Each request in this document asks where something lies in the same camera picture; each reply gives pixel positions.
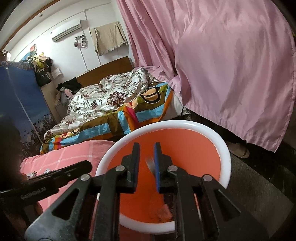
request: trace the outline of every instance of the air conditioner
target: air conditioner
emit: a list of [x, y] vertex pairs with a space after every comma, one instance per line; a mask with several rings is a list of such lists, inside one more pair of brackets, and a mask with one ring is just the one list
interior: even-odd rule
[[53, 41], [57, 41], [63, 36], [72, 33], [73, 31], [81, 28], [81, 23], [79, 19], [71, 20], [60, 27], [53, 30], [50, 34], [52, 36]]

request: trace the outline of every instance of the pile of clothes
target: pile of clothes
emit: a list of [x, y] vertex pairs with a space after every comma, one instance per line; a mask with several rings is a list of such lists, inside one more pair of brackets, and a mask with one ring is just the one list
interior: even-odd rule
[[30, 63], [33, 69], [35, 70], [35, 73], [40, 72], [42, 70], [51, 73], [51, 61], [52, 59], [50, 57], [44, 56], [43, 52], [40, 55], [29, 57], [28, 60], [21, 60], [21, 62]]
[[72, 96], [76, 94], [81, 89], [81, 87], [82, 85], [78, 83], [75, 77], [64, 83], [60, 83], [57, 87], [59, 92], [56, 95], [54, 104], [58, 105], [59, 103], [62, 103], [64, 106], [67, 105], [68, 97], [72, 98]]

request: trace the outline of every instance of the pink cloth scrap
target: pink cloth scrap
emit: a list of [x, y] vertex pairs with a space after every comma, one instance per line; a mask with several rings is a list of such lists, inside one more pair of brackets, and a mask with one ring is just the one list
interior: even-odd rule
[[70, 89], [65, 89], [65, 94], [68, 97], [72, 97], [73, 96]]
[[295, 43], [270, 0], [117, 0], [135, 66], [182, 104], [276, 151], [295, 100]]

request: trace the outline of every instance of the blue wardrobe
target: blue wardrobe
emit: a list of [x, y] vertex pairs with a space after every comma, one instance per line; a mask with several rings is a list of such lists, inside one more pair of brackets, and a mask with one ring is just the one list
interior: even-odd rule
[[19, 130], [22, 158], [40, 154], [45, 131], [56, 123], [29, 63], [0, 61], [0, 114]]

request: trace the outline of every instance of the pink plaid sheet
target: pink plaid sheet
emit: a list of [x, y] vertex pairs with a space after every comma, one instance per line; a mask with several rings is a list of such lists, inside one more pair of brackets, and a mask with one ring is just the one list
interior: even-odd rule
[[[21, 164], [21, 173], [31, 173], [36, 171], [37, 176], [44, 173], [46, 169], [57, 170], [77, 162], [90, 161], [93, 168], [90, 173], [92, 177], [96, 174], [96, 169], [105, 153], [115, 142], [105, 140], [90, 140], [72, 146], [67, 146], [59, 150], [51, 151], [45, 155], [37, 155], [26, 158]], [[46, 199], [39, 201], [43, 210], [47, 209], [61, 194], [67, 190], [75, 180], [59, 189]]]

